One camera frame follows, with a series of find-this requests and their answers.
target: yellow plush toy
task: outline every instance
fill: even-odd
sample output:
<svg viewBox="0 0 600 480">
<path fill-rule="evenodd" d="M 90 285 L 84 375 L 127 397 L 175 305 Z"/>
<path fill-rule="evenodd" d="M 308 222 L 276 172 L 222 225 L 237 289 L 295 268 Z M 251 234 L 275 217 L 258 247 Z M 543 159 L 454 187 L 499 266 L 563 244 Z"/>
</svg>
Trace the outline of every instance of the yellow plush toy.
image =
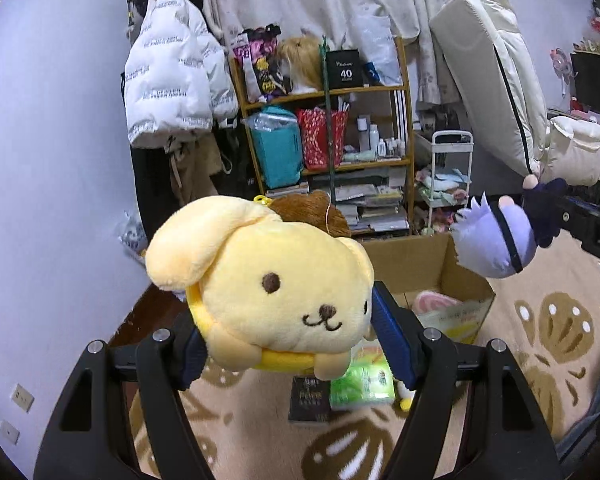
<svg viewBox="0 0 600 480">
<path fill-rule="evenodd" d="M 340 377 L 370 331 L 374 272 L 362 246 L 229 196 L 190 203 L 146 252 L 151 280 L 187 291 L 208 354 L 227 370 Z"/>
</svg>

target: computer monitor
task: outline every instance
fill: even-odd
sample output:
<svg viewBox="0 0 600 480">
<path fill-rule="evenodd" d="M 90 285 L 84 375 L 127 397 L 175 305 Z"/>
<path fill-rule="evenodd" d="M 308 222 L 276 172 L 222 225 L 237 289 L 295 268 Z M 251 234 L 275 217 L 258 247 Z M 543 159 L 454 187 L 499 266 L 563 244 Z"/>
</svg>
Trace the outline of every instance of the computer monitor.
<svg viewBox="0 0 600 480">
<path fill-rule="evenodd" d="M 573 52 L 571 62 L 578 101 L 600 114 L 600 54 Z"/>
</svg>

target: white puffer jacket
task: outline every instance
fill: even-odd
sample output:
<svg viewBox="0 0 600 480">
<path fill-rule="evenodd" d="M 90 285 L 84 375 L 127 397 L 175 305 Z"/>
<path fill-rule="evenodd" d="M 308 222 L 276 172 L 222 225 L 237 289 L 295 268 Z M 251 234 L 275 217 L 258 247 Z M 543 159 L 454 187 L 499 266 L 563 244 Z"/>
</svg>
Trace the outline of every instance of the white puffer jacket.
<svg viewBox="0 0 600 480">
<path fill-rule="evenodd" d="M 190 142 L 237 114 L 224 50 L 189 0 L 149 0 L 126 60 L 125 107 L 135 148 Z"/>
</svg>

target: white pillow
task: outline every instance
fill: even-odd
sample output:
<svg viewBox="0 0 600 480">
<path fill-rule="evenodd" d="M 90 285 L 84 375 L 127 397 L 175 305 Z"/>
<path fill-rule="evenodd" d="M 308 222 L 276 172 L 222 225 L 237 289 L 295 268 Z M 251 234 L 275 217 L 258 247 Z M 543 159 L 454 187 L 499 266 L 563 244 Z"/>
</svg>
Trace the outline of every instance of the white pillow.
<svg viewBox="0 0 600 480">
<path fill-rule="evenodd" d="M 554 178 L 563 178 L 570 186 L 593 186 L 600 179 L 599 124 L 568 117 L 551 119 L 540 182 Z"/>
</svg>

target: plush toy ear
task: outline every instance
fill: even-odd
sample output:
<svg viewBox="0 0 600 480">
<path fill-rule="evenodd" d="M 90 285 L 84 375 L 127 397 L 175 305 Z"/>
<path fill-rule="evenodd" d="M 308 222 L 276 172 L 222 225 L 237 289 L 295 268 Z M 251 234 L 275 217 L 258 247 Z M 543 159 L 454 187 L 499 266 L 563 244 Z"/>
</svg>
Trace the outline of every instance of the plush toy ear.
<svg viewBox="0 0 600 480">
<path fill-rule="evenodd" d="M 368 280 L 368 286 L 369 288 L 371 288 L 374 284 L 374 267 L 373 265 L 371 265 L 371 260 L 366 255 L 364 247 L 360 245 L 357 241 L 352 240 L 351 238 L 336 238 L 336 240 L 339 240 L 343 244 L 345 244 L 349 251 L 351 251 L 354 254 L 356 259 L 358 260 L 360 269 L 362 270 L 362 272 Z"/>
<path fill-rule="evenodd" d="M 158 229 L 146 250 L 149 278 L 163 290 L 197 283 L 236 229 L 262 221 L 282 219 L 266 206 L 233 196 L 208 196 L 184 206 Z"/>
</svg>

